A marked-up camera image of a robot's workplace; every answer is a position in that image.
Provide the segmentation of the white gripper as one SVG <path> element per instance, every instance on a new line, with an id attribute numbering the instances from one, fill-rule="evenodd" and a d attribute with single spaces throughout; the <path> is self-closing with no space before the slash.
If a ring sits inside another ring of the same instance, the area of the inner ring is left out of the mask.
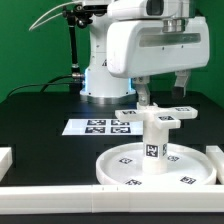
<path id="1" fill-rule="evenodd" d="M 134 78 L 141 106 L 150 104 L 148 76 L 176 71 L 172 97 L 181 99 L 191 75 L 188 69 L 204 67 L 209 61 L 204 17 L 189 19 L 184 32 L 164 33 L 162 29 L 161 20 L 138 20 L 114 22 L 107 32 L 107 68 L 114 77 Z"/>

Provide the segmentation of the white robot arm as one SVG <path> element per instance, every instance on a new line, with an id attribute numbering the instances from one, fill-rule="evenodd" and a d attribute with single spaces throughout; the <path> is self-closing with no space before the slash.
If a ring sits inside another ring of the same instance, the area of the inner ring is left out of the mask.
<path id="1" fill-rule="evenodd" d="M 90 65 L 81 96 L 99 104 L 136 98 L 150 102 L 152 75 L 173 72 L 172 90 L 182 98 L 191 70 L 207 65 L 210 53 L 206 19 L 194 0 L 84 0 L 93 14 Z"/>

